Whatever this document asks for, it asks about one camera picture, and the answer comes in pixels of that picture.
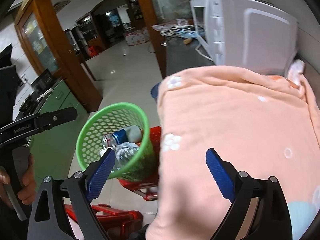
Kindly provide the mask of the person's left hand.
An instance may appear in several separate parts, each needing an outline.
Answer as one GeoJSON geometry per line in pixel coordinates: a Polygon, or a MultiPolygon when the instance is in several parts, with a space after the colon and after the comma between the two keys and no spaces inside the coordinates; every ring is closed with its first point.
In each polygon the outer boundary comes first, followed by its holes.
{"type": "MultiPolygon", "coordinates": [[[[30,205],[33,203],[36,197],[36,181],[34,173],[34,158],[32,154],[29,154],[28,169],[22,176],[22,189],[18,193],[18,198],[24,205],[30,205]]],[[[10,177],[4,171],[1,170],[1,201],[7,205],[10,209],[13,209],[13,205],[8,197],[7,192],[4,189],[4,185],[10,184],[10,177]]]]}

